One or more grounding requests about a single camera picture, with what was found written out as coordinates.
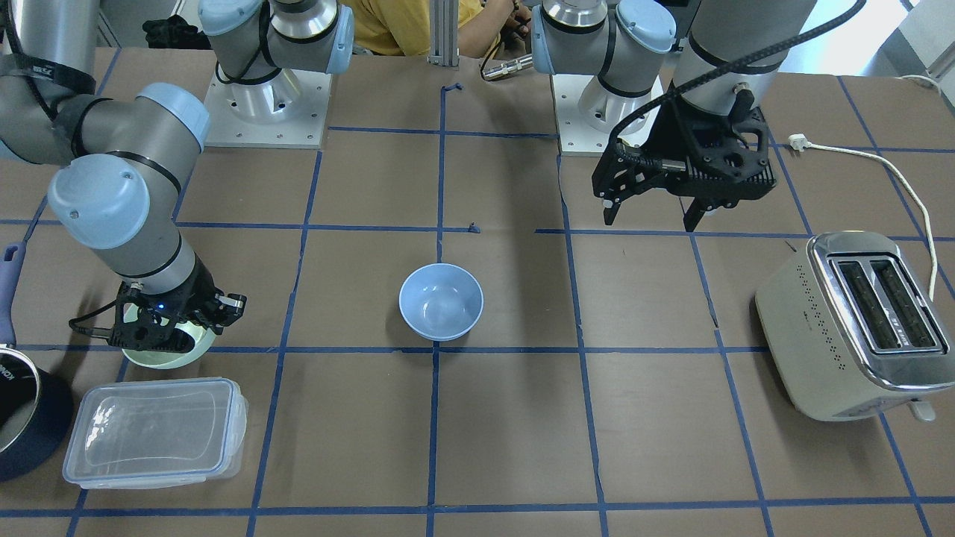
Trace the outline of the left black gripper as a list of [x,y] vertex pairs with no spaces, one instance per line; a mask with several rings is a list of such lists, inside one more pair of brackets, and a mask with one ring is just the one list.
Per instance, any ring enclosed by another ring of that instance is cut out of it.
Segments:
[[[777,186],[768,163],[768,125],[749,88],[730,94],[730,112],[709,113],[682,95],[660,106],[649,134],[649,156],[623,139],[608,143],[592,173],[604,223],[614,223],[621,204],[651,188],[693,197],[683,212],[683,230],[695,231],[721,205],[758,200]],[[662,160],[682,163],[666,170]]]

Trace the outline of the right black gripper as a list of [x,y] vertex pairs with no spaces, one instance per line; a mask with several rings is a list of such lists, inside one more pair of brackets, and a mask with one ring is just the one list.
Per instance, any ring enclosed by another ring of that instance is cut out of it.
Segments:
[[139,351],[157,348],[164,340],[172,341],[176,324],[184,321],[222,333],[243,316],[246,303],[245,295],[222,295],[204,263],[196,258],[189,276],[169,292],[148,295],[145,289],[120,285],[116,323],[110,330],[108,344]]

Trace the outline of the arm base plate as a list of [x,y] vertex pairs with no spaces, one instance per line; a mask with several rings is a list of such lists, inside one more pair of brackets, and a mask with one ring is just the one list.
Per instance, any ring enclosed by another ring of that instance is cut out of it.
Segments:
[[570,156],[599,157],[610,131],[633,111],[664,92],[659,76],[648,94],[625,98],[612,94],[591,75],[553,75],[554,111],[560,148]]
[[332,75],[282,70],[258,85],[212,78],[204,105],[210,115],[205,146],[315,149],[323,146]]

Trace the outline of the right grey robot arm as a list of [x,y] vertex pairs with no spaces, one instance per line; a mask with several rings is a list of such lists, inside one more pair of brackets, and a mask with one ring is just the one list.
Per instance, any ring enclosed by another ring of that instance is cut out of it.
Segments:
[[200,356],[246,304],[172,220],[210,130],[204,102],[171,83],[132,101],[96,95],[96,1],[4,1],[2,13],[2,156],[57,167],[48,207],[122,281],[69,329],[132,359]]

